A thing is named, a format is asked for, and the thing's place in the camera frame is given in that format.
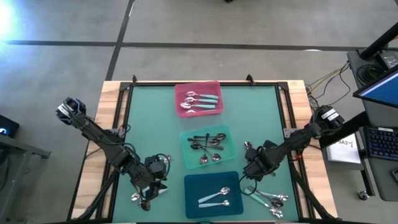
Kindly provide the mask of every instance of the paper label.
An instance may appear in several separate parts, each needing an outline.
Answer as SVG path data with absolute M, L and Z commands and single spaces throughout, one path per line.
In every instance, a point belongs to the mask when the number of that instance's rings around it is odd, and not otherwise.
M 394 131 L 391 128 L 378 128 L 378 130 L 380 130 L 380 131 L 389 131 L 389 132 L 393 132 Z
M 333 119 L 335 119 L 337 117 L 338 117 L 338 113 L 334 113 L 330 117 L 328 117 L 328 120 L 331 121 L 331 120 L 333 120 Z
M 65 116 L 67 116 L 68 118 L 70 118 L 69 112 L 68 112 L 67 110 L 65 110 L 65 109 L 63 108 L 62 105 L 59 105 L 59 106 L 58 106 L 58 110 L 60 110 Z
M 336 110 L 335 109 L 331 109 L 330 111 L 328 111 L 324 115 L 322 115 L 321 118 L 325 119 L 325 118 L 329 117 L 331 114 L 333 114 L 334 112 L 336 112 Z

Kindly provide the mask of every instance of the keyboard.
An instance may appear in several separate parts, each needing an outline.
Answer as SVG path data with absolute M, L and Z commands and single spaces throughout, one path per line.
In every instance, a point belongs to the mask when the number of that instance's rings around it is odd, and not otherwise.
M 368 150 L 371 157 L 398 161 L 398 131 L 368 128 Z

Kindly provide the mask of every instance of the pink tray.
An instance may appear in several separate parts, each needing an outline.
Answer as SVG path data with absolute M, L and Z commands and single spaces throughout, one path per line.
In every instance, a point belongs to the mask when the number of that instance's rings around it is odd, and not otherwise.
M 221 87 L 220 87 L 220 83 L 218 81 L 178 84 L 174 87 L 174 91 L 175 91 L 175 110 L 181 118 L 219 114 L 224 109 L 223 97 L 221 95 Z M 195 107 L 195 108 L 191 108 L 189 110 L 183 109 L 180 106 L 180 103 L 184 102 L 184 99 L 187 97 L 186 93 L 188 91 L 194 91 L 197 94 L 207 94 L 207 95 L 218 96 L 218 104 L 216 104 L 216 108 L 215 109 L 206 109 L 206 108 Z

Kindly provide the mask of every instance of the metal spoon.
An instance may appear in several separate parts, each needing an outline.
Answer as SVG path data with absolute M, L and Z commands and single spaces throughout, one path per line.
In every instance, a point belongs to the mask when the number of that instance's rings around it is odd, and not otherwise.
M 211 159 L 213 160 L 213 161 L 219 161 L 220 159 L 221 159 L 221 156 L 219 155 L 219 154 L 217 154 L 217 153 L 214 153 L 214 154 L 212 154 L 211 152 L 209 152 L 209 151 L 207 151 L 207 149 L 205 149 L 204 147 L 202 147 L 202 149 L 204 149 L 205 150 L 205 153 L 204 153 L 204 155 L 203 156 L 201 156 L 201 158 L 200 158 L 200 164 L 206 164 L 207 162 L 208 162 L 208 159 L 207 159 L 207 156 L 206 156 L 206 152 L 208 152 L 210 155 L 211 155 Z
M 230 190 L 231 190 L 231 189 L 229 189 L 229 187 L 223 187 L 219 192 L 217 192 L 217 193 L 215 193 L 215 194 L 212 194 L 212 195 L 209 195 L 209 196 L 206 196 L 206 197 L 204 197 L 204 198 L 199 199 L 199 200 L 198 200 L 198 203 L 206 202 L 207 200 L 212 199 L 213 197 L 215 197 L 215 196 L 217 196 L 217 195 L 220 195 L 220 194 L 226 195 L 226 194 L 229 193 Z
M 253 186 L 249 186 L 248 189 L 251 190 L 251 191 L 253 191 L 253 190 L 254 190 L 254 187 L 253 187 Z M 271 203 L 273 206 L 277 207 L 277 208 L 283 207 L 283 206 L 284 206 L 284 203 L 283 203 L 282 200 L 279 199 L 279 198 L 276 198 L 276 197 L 269 197 L 269 196 L 263 195 L 263 194 L 261 194 L 261 192 L 258 191 L 258 190 L 255 190 L 254 193 L 255 193 L 256 195 L 262 195 L 262 196 L 266 197 L 266 198 L 270 201 L 270 203 Z
M 148 191 L 149 190 L 149 187 L 146 187 L 146 188 L 144 188 L 143 190 L 142 190 L 142 193 L 145 193 L 146 191 Z M 159 190 L 159 195 L 160 194 L 162 194 L 162 193 L 164 193 L 164 192 L 166 192 L 168 189 L 160 189 Z M 139 195 L 139 193 L 138 192 L 136 192 L 136 193 L 134 193 L 134 194 L 132 194 L 131 195 L 131 200 L 133 201 L 133 202 L 135 202 L 136 200 L 139 200 L 141 198 L 141 196 Z
M 186 93 L 186 96 L 201 96 L 201 97 L 204 97 L 204 98 L 210 98 L 210 99 L 218 100 L 218 96 L 215 96 L 215 95 L 206 95 L 206 94 L 197 94 L 197 93 L 195 93 L 194 91 L 188 91 L 188 92 Z
M 225 200 L 222 203 L 204 203 L 204 204 L 199 204 L 199 208 L 207 208 L 207 207 L 213 207 L 217 205 L 224 205 L 224 206 L 229 206 L 229 201 Z
M 251 142 L 245 141 L 245 142 L 244 142 L 244 147 L 245 147 L 246 150 L 248 150 L 248 149 L 252 148 L 253 145 L 251 144 Z
M 246 194 L 250 194 L 251 191 L 248 188 L 244 189 L 244 193 Z M 251 194 L 249 195 L 251 198 L 253 198 L 254 200 L 256 200 L 257 202 L 259 202 L 260 204 L 262 204 L 263 206 L 269 208 L 269 212 L 271 212 L 271 214 L 275 217 L 278 218 L 282 218 L 284 215 L 282 213 L 281 210 L 279 210 L 278 208 L 275 208 L 273 206 L 269 206 L 267 203 L 265 203 L 261 198 L 259 198 L 256 194 Z
M 207 147 L 210 147 L 210 148 L 213 148 L 213 149 L 224 150 L 224 147 L 223 147 L 223 146 L 207 146 Z M 200 149 L 200 148 L 203 148 L 203 146 L 202 146 L 199 142 L 194 141 L 194 142 L 191 144 L 191 148 L 192 148 L 192 149 Z
M 187 141 L 205 141 L 205 140 L 200 140 L 200 139 L 193 139 L 193 138 L 188 138 Z M 212 139 L 210 140 L 210 145 L 211 146 L 218 146 L 220 144 L 220 140 L 218 139 Z
M 164 158 L 163 161 L 164 161 L 164 163 L 168 164 L 169 162 L 171 162 L 172 156 L 171 155 L 166 155 L 166 157 L 167 157 L 168 160 L 166 158 Z
M 191 105 L 188 102 L 183 102 L 180 103 L 180 106 L 184 109 L 191 109 L 191 107 L 199 107 L 199 108 L 206 108 L 206 109 L 215 109 L 216 106 L 215 105 Z
M 201 156 L 201 158 L 199 159 L 200 165 L 207 164 L 209 162 L 209 160 L 207 159 L 207 156 L 206 156 L 206 148 L 207 148 L 207 140 L 208 139 L 209 139 L 209 133 L 206 134 L 205 153 L 203 153 L 203 156 Z
M 270 194 L 270 193 L 267 193 L 267 192 L 262 192 L 262 191 L 259 191 L 262 195 L 266 195 L 266 196 L 270 196 L 270 197 L 276 197 L 276 198 L 279 198 L 279 199 L 281 199 L 282 201 L 286 201 L 287 199 L 289 199 L 289 196 L 288 195 L 286 195 L 286 194 L 279 194 L 279 195 L 274 195 L 274 194 Z
M 199 162 L 200 162 L 200 165 L 207 164 L 209 162 L 209 159 L 206 156 L 206 152 L 204 153 L 203 156 L 201 156 Z
M 193 138 L 205 138 L 206 136 L 194 136 Z M 210 136 L 211 138 L 216 138 L 220 141 L 224 140 L 226 138 L 226 134 L 224 133 L 219 133 L 216 136 Z
M 195 101 L 205 102 L 205 103 L 218 103 L 218 100 L 211 100 L 211 99 L 195 99 L 194 97 L 186 97 L 184 99 L 185 102 L 193 103 Z

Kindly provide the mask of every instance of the concrete floor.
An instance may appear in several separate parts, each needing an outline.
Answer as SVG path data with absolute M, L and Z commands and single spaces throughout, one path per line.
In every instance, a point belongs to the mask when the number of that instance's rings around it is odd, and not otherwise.
M 0 1 L 0 39 L 115 42 L 126 6 L 127 0 Z M 365 47 L 397 21 L 394 0 L 136 0 L 124 41 Z M 66 219 L 87 141 L 54 111 L 73 96 L 95 115 L 113 50 L 0 43 L 0 95 L 7 96 L 0 98 L 0 114 L 21 124 L 18 139 L 52 151 L 49 160 L 32 161 L 11 217 Z M 343 51 L 122 48 L 113 80 L 133 74 L 140 80 L 230 80 L 250 73 L 311 83 L 346 60 Z M 343 78 L 356 89 L 349 70 Z M 321 104 L 337 99 L 332 91 L 343 94 L 346 86 L 333 80 Z M 334 106 L 346 119 L 364 109 L 350 95 Z M 363 189 L 359 172 L 327 168 L 339 217 L 396 223 L 396 203 L 356 198 Z

